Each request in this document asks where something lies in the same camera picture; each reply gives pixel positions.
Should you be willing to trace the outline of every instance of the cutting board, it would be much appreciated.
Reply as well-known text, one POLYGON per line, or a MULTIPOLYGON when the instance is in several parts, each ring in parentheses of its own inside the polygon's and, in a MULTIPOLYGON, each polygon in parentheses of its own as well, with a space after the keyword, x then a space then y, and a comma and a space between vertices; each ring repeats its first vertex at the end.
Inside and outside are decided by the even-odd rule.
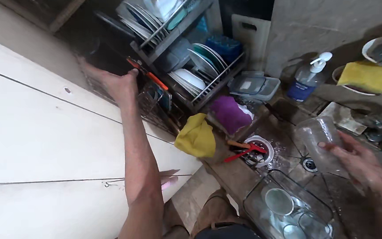
POLYGON ((232 14, 233 38, 248 47, 250 52, 247 69, 262 71, 271 22, 263 19, 232 14))

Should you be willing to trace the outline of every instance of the khaki shorts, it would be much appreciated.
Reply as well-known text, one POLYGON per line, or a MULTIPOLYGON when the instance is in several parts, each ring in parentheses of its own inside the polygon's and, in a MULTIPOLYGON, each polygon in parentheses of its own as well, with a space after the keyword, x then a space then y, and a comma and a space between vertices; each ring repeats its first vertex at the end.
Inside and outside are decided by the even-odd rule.
POLYGON ((229 203, 225 189, 216 190, 209 196, 206 204, 198 214, 197 221, 191 234, 184 227, 173 227, 163 239, 194 239, 194 237, 203 229, 208 227, 215 228, 215 223, 233 222, 250 227, 250 223, 239 217, 235 208, 229 203))

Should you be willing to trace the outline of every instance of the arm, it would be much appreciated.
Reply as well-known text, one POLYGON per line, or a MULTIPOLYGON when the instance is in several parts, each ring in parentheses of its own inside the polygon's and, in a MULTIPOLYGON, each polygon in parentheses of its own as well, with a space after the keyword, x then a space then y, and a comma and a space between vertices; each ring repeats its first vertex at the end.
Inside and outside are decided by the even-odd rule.
POLYGON ((340 132, 346 149, 333 144, 318 145, 337 156, 356 184, 362 185, 375 208, 376 220, 382 228, 382 166, 374 153, 352 136, 340 132))
POLYGON ((100 80, 121 108, 125 138, 125 191, 129 212, 120 239, 162 237, 163 197, 156 159, 148 143, 137 103, 138 88, 133 69, 117 76, 79 62, 84 72, 100 80))

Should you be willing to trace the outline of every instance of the purple cloth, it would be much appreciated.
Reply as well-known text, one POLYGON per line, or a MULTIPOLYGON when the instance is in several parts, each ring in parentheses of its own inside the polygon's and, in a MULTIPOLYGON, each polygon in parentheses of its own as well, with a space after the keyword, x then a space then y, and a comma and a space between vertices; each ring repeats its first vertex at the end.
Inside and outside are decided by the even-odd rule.
POLYGON ((210 109, 215 112, 217 120, 229 134, 234 134, 239 128, 251 123, 250 115, 244 113, 231 96, 220 96, 210 109))

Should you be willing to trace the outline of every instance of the orange handle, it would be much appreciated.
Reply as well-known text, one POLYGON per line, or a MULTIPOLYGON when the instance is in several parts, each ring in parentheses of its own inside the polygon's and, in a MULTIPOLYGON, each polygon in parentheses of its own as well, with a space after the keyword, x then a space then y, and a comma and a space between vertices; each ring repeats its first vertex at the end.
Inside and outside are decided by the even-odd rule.
POLYGON ((147 76, 152 79, 156 84, 158 84, 163 90, 168 90, 167 86, 161 82, 157 76, 155 76, 153 73, 149 72, 147 76))
POLYGON ((246 143, 241 144, 241 143, 237 143, 233 140, 228 140, 226 143, 229 145, 240 147, 240 148, 250 148, 250 144, 246 144, 246 143))

